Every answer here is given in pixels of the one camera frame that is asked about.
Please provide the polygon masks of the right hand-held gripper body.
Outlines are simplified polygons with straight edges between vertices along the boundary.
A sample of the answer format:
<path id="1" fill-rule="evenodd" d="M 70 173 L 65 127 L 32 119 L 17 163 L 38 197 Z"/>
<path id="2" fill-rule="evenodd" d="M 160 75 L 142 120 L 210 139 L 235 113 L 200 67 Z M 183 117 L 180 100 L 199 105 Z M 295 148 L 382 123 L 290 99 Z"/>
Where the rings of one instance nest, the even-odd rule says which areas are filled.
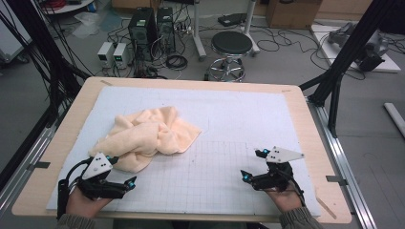
<path id="1" fill-rule="evenodd" d="M 265 158 L 268 171 L 265 174 L 253 176 L 249 184 L 254 190 L 276 188 L 285 191 L 288 183 L 293 180 L 290 162 L 303 157 L 302 153 L 274 146 Z"/>

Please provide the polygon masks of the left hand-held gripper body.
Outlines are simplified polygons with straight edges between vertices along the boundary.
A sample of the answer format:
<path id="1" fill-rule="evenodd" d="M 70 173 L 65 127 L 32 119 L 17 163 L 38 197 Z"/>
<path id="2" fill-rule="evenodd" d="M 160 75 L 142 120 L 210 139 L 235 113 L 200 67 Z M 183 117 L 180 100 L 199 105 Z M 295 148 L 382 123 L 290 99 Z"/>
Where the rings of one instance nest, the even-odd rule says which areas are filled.
<path id="1" fill-rule="evenodd" d="M 125 195 L 124 183 L 114 183 L 106 179 L 113 169 L 106 155 L 97 153 L 86 160 L 87 167 L 76 179 L 76 186 L 82 194 L 93 198 L 123 198 Z"/>

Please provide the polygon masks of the peach terry towel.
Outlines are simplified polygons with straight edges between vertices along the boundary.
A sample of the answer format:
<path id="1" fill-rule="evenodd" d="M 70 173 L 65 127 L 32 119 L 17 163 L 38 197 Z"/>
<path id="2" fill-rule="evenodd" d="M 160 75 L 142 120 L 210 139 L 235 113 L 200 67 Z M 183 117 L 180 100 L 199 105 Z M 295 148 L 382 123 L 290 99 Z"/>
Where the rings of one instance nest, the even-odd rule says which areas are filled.
<path id="1" fill-rule="evenodd" d="M 156 153 L 182 154 L 197 139 L 201 130 L 181 119 L 175 107 L 143 110 L 117 115 L 115 125 L 89 151 L 118 156 L 115 168 L 138 173 L 146 168 Z"/>

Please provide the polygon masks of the person's left hand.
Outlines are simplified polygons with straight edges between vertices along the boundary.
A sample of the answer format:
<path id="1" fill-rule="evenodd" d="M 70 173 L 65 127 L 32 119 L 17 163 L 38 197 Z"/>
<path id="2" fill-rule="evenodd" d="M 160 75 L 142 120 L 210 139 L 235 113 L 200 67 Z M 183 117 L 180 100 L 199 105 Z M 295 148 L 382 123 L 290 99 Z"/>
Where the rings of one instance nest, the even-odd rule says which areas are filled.
<path id="1" fill-rule="evenodd" d="M 88 219 L 96 217 L 112 200 L 110 198 L 102 198 L 100 200 L 91 200 L 85 197 L 79 188 L 74 188 L 70 193 L 66 206 L 66 213 L 76 215 Z"/>

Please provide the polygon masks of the person's right hand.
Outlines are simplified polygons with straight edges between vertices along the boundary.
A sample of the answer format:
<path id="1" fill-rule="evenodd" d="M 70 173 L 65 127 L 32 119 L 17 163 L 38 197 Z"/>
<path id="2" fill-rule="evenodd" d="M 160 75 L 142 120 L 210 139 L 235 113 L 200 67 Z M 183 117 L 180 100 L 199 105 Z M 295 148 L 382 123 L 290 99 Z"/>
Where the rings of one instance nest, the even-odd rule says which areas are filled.
<path id="1" fill-rule="evenodd" d="M 266 194 L 272 199 L 280 212 L 285 213 L 303 206 L 295 187 L 289 184 L 285 191 L 276 188 L 266 189 Z"/>

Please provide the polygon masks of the pale blue grid mat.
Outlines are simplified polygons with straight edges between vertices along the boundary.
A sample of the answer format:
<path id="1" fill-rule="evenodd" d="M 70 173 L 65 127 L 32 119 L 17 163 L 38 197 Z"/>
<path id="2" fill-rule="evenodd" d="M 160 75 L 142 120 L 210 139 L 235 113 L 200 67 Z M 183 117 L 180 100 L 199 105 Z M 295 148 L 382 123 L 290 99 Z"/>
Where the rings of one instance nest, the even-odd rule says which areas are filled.
<path id="1" fill-rule="evenodd" d="M 101 90 L 59 173 L 76 178 L 79 161 L 113 128 L 117 115 L 173 106 L 201 133 L 183 154 L 156 154 L 135 175 L 136 187 L 107 205 L 113 212 L 276 216 L 263 192 L 243 172 L 264 174 L 256 150 L 301 149 L 284 94 L 106 87 Z"/>

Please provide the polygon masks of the tan tape strip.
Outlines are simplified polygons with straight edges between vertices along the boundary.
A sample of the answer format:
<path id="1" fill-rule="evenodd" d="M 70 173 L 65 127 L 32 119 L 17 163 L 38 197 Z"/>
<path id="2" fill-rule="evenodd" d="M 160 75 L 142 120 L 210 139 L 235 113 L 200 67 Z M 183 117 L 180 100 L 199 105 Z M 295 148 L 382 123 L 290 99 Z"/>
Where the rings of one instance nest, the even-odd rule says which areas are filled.
<path id="1" fill-rule="evenodd" d="M 317 202 L 319 205 L 333 218 L 337 219 L 337 216 L 334 214 L 334 212 L 331 210 L 331 208 L 319 197 L 316 197 Z"/>

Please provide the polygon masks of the white bench power supply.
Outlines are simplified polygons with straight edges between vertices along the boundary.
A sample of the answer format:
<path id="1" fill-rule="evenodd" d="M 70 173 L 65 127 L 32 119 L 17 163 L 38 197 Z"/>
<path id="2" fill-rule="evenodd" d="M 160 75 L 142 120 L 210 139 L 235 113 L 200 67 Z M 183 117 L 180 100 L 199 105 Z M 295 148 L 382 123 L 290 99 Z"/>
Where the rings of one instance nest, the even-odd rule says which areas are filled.
<path id="1" fill-rule="evenodd" d="M 103 68 L 111 68 L 113 66 L 114 45 L 112 42 L 104 42 L 99 49 L 97 56 Z"/>
<path id="2" fill-rule="evenodd" d="M 126 69 L 129 62 L 129 53 L 126 43 L 118 43 L 113 53 L 116 66 L 119 69 Z"/>

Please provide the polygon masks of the black round stool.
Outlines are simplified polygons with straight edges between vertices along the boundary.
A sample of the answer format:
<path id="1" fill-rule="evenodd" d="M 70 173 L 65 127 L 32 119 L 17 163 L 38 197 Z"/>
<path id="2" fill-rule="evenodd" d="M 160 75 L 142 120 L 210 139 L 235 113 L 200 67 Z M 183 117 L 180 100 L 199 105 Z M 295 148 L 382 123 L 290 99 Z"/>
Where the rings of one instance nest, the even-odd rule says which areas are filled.
<path id="1" fill-rule="evenodd" d="M 220 58 L 207 68 L 204 79 L 241 82 L 245 78 L 242 58 L 250 53 L 252 47 L 250 38 L 241 32 L 218 32 L 211 39 L 211 48 Z"/>

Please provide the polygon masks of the white floor board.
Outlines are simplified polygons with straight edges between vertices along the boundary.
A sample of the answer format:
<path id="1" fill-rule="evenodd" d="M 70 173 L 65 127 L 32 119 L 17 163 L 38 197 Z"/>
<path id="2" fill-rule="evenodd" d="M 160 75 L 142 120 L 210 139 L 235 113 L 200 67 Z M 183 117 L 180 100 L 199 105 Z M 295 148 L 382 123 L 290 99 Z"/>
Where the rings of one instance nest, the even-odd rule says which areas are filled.
<path id="1" fill-rule="evenodd" d="M 325 55 L 327 61 L 331 65 L 335 60 L 337 54 L 340 52 L 341 48 L 333 43 L 328 42 L 329 33 L 331 31 L 338 30 L 335 26 L 322 26 L 322 25 L 312 25 L 311 31 L 318 41 L 323 55 Z M 380 63 L 375 69 L 374 73 L 399 73 L 401 69 L 395 64 L 395 62 L 390 58 L 389 55 L 382 55 L 383 62 Z"/>

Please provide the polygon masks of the white desk leg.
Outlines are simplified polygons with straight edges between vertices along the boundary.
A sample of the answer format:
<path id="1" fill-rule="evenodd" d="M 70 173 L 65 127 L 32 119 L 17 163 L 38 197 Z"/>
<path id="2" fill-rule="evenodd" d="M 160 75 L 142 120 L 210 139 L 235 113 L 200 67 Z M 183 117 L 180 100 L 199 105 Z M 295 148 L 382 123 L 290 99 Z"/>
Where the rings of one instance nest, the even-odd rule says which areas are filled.
<path id="1" fill-rule="evenodd" d="M 251 55 L 254 56 L 260 52 L 259 47 L 254 41 L 253 37 L 250 34 L 253 14 L 255 10 L 256 0 L 248 0 L 247 11 L 246 11 L 246 21 L 245 25 L 242 27 L 243 34 L 246 35 L 252 42 Z"/>
<path id="2" fill-rule="evenodd" d="M 200 0 L 193 0 L 193 3 L 194 3 L 193 40 L 198 53 L 199 60 L 204 61 L 206 58 L 206 51 L 200 37 Z"/>

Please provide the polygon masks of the large black computer tower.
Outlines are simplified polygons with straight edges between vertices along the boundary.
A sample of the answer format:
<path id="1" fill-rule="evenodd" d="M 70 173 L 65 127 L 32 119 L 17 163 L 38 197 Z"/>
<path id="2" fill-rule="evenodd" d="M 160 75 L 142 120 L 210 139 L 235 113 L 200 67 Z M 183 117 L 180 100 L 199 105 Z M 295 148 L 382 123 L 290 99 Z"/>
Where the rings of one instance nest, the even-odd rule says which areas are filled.
<path id="1" fill-rule="evenodd" d="M 158 39 L 152 8 L 137 8 L 128 25 L 136 60 L 152 61 L 152 45 Z"/>

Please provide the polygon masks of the white tube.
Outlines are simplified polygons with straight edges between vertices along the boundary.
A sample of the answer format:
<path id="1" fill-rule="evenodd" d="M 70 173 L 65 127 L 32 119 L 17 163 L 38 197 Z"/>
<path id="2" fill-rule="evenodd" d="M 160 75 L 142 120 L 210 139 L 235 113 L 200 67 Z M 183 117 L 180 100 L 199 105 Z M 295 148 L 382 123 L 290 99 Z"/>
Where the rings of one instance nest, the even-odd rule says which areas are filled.
<path id="1" fill-rule="evenodd" d="M 397 108 L 393 103 L 385 103 L 384 108 L 390 115 L 397 129 L 401 132 L 405 138 L 405 119 L 401 116 Z"/>

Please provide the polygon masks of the flat black device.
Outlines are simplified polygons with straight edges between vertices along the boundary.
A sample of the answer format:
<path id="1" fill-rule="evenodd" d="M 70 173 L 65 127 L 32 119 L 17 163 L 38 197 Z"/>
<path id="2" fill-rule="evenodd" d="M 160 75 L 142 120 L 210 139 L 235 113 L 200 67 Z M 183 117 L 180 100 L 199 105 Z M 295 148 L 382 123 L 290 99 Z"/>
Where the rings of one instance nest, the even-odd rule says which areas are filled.
<path id="1" fill-rule="evenodd" d="M 218 18 L 218 22 L 224 27 L 230 27 L 234 25 L 239 25 L 246 20 L 245 13 L 232 13 L 229 15 L 223 15 Z"/>

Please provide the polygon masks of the clear plastic sheet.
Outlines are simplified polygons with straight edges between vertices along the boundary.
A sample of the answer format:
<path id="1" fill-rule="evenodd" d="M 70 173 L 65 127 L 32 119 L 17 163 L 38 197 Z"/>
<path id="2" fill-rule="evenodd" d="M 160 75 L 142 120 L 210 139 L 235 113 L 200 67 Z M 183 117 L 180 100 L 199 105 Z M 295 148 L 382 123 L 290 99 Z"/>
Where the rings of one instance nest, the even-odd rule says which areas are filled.
<path id="1" fill-rule="evenodd" d="M 98 24 L 101 19 L 98 13 L 81 12 L 75 15 L 75 19 L 80 22 L 80 25 L 73 31 L 75 37 L 84 39 L 90 35 L 98 34 Z"/>

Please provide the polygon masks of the slim black computer tower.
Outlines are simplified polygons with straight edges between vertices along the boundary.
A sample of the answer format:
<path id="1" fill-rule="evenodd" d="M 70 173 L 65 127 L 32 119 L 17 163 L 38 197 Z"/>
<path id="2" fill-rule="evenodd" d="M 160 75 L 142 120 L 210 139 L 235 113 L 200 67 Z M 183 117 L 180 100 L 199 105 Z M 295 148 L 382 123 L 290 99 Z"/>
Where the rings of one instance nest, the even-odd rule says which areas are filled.
<path id="1" fill-rule="evenodd" d="M 175 52 L 173 9 L 171 7 L 158 8 L 157 26 L 162 49 L 165 52 Z"/>

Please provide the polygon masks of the brown cardboard box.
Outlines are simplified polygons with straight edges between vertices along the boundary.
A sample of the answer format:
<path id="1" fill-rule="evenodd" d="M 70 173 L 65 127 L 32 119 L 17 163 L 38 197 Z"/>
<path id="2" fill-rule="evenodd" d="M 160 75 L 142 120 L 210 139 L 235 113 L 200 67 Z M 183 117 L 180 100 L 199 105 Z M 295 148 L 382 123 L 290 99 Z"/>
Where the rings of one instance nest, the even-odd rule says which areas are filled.
<path id="1" fill-rule="evenodd" d="M 269 0 L 266 21 L 271 28 L 307 30 L 323 0 Z"/>

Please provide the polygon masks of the round white table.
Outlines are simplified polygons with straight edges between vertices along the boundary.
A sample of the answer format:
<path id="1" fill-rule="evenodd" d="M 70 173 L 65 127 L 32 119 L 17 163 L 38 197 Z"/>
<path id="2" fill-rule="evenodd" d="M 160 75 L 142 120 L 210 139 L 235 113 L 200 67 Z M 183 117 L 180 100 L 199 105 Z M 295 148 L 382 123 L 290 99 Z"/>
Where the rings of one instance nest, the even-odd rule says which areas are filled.
<path id="1" fill-rule="evenodd" d="M 47 14 L 60 14 L 74 10 L 95 11 L 95 0 L 44 0 L 40 9 Z"/>

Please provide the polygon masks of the grey rail bracket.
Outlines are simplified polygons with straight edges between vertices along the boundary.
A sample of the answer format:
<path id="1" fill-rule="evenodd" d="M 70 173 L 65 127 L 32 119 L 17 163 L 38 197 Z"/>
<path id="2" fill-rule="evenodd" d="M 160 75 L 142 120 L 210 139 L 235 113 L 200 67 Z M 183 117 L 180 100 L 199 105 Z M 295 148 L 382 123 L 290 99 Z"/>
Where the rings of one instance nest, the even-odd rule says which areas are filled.
<path id="1" fill-rule="evenodd" d="M 340 186 L 346 186 L 348 182 L 340 176 L 326 176 L 327 182 L 336 182 Z"/>
<path id="2" fill-rule="evenodd" d="M 29 171 L 33 171 L 34 169 L 40 168 L 40 169 L 48 169 L 50 166 L 50 162 L 46 162 L 46 161 L 38 161 L 35 162 L 34 164 L 30 164 L 27 168 L 27 170 Z"/>

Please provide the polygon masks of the aluminium frame rail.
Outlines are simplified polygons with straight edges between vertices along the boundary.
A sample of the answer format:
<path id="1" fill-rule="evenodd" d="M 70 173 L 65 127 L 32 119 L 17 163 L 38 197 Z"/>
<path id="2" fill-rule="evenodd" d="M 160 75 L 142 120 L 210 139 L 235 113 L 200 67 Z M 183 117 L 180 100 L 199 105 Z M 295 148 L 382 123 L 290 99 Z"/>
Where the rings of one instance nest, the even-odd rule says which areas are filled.
<path id="1" fill-rule="evenodd" d="M 327 110 L 324 107 L 313 105 L 308 98 L 306 102 L 309 105 L 309 109 L 314 111 L 314 117 L 322 129 L 322 136 L 326 139 L 333 164 L 338 171 L 338 183 L 344 188 L 346 197 L 350 200 L 351 212 L 362 229 L 377 229 L 373 215 L 362 195 L 344 149 L 339 139 L 333 136 L 332 131 L 328 127 L 329 116 Z"/>
<path id="2" fill-rule="evenodd" d="M 28 166 L 40 161 L 54 134 L 55 127 L 32 131 L 0 173 L 0 217 L 8 211 L 31 176 L 33 171 L 27 170 Z"/>

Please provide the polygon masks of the black metal frame post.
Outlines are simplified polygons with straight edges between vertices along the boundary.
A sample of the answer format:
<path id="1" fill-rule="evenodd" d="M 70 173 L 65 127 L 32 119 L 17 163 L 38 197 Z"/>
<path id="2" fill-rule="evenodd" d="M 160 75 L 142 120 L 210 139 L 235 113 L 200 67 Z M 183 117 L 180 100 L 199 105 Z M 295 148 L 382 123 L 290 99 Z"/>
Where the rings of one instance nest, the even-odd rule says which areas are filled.
<path id="1" fill-rule="evenodd" d="M 317 107 L 323 107 L 331 95 L 327 127 L 334 138 L 337 138 L 336 118 L 343 76 L 395 3 L 396 0 L 372 0 L 330 67 L 324 73 L 299 86 L 302 91 L 317 86 L 315 92 L 309 96 L 309 101 Z"/>

